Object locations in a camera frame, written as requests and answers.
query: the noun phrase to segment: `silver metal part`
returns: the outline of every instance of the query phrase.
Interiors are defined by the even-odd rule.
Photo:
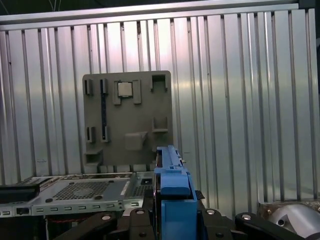
[[[244,220],[250,220],[251,219],[251,216],[250,215],[247,215],[247,214],[244,214],[241,216]]]
[[[208,210],[206,211],[206,213],[209,214],[209,215],[213,215],[213,214],[215,214],[215,211],[212,210],[212,209],[208,209]]]
[[[40,194],[29,202],[0,204],[0,218],[126,209],[129,211],[124,215],[130,215],[133,207],[142,207],[145,189],[152,189],[153,175],[153,172],[126,172],[33,177],[20,184],[46,181],[47,185],[43,184]],[[19,209],[28,209],[28,213],[19,214]]]
[[[132,97],[132,83],[119,82],[118,83],[118,96],[119,97]]]
[[[303,238],[320,233],[320,213],[302,204],[278,208],[270,216],[269,221]]]

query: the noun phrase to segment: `blue component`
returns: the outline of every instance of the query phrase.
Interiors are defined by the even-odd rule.
[[[157,150],[162,152],[162,167],[154,172],[160,174],[161,195],[189,196],[191,190],[187,169],[183,167],[174,146],[158,147]]]
[[[192,177],[173,146],[157,150],[162,152],[162,167],[154,170],[160,174],[161,239],[196,240],[197,197]]]

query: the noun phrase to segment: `rectangular hole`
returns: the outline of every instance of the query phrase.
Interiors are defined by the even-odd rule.
[[[84,92],[86,95],[88,95],[88,81],[84,80]]]
[[[86,140],[90,141],[90,129],[89,129],[89,127],[86,128]]]
[[[161,89],[161,90],[167,90],[167,85],[166,85],[166,75],[159,74],[159,75],[152,75],[152,86],[151,86],[151,91],[155,92],[156,90]]]

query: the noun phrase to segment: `corrugated metal wall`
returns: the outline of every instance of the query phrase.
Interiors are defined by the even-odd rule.
[[[2,26],[1,183],[90,171],[83,75],[169,70],[174,142],[208,206],[316,197],[315,11],[250,11]]]

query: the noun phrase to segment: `metal screw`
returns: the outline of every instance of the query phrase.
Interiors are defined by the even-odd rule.
[[[212,210],[212,209],[208,209],[208,210],[206,211],[206,213],[209,214],[209,215],[213,215],[213,214],[215,214],[215,211]]]
[[[109,220],[109,219],[111,219],[111,217],[109,215],[105,215],[102,217],[102,220]]]
[[[249,215],[247,215],[247,214],[242,215],[242,218],[243,218],[244,220],[251,220],[251,216],[249,216]]]

